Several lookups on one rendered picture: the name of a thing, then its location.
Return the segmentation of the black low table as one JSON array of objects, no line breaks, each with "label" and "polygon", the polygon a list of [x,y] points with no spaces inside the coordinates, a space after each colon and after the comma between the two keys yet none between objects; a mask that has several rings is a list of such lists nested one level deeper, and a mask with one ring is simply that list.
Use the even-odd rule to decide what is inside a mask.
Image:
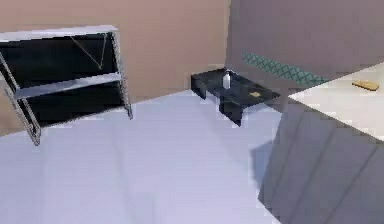
[{"label": "black low table", "polygon": [[[229,71],[231,87],[224,89],[222,78]],[[206,99],[209,92],[220,100],[219,111],[233,123],[240,126],[243,110],[254,105],[273,100],[280,96],[260,84],[237,74],[228,68],[219,68],[211,71],[193,74],[191,76],[191,90],[200,98]],[[258,92],[260,97],[253,97],[252,92]]]}]

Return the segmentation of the grey metal shelf unit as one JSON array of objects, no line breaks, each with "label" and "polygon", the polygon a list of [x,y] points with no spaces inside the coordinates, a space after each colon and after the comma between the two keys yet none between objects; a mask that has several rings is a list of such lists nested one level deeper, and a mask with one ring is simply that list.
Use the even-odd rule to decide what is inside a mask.
[{"label": "grey metal shelf unit", "polygon": [[133,116],[113,25],[0,32],[0,77],[34,145],[56,124],[120,108]]}]

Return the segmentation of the grey cabinet with pale worktop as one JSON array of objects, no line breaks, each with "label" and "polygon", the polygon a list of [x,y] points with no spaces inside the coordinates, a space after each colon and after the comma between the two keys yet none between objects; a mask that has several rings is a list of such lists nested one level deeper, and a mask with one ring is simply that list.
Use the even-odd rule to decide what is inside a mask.
[{"label": "grey cabinet with pale worktop", "polygon": [[281,224],[384,224],[384,62],[288,96],[258,198]]}]

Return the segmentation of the tan flat bread slice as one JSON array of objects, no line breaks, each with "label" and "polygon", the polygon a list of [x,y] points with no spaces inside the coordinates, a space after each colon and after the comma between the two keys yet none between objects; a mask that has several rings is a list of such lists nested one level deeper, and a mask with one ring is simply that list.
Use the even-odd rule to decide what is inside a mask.
[{"label": "tan flat bread slice", "polygon": [[376,91],[379,89],[379,85],[377,83],[368,81],[368,80],[356,80],[353,81],[352,84],[359,88],[363,88],[369,91]]}]

